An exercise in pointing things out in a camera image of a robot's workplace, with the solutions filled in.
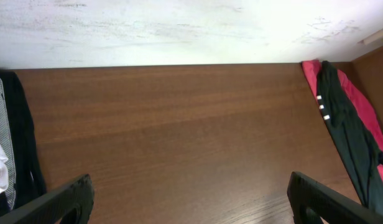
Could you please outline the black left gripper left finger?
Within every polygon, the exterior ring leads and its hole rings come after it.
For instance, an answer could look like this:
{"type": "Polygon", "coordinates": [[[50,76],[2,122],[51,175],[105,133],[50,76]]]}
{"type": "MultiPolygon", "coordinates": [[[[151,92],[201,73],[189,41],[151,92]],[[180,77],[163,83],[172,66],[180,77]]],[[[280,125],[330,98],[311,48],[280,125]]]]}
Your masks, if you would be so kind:
{"type": "Polygon", "coordinates": [[[87,224],[94,205],[94,188],[88,174],[0,217],[0,224],[87,224]]]}

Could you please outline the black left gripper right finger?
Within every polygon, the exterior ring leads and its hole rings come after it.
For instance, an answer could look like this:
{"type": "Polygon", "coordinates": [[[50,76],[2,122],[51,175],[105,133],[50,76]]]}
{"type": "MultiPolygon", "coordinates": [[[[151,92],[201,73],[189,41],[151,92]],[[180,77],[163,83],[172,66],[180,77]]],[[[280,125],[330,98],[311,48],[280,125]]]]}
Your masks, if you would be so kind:
{"type": "Polygon", "coordinates": [[[292,172],[287,197],[295,224],[383,224],[383,216],[301,172],[292,172]]]}

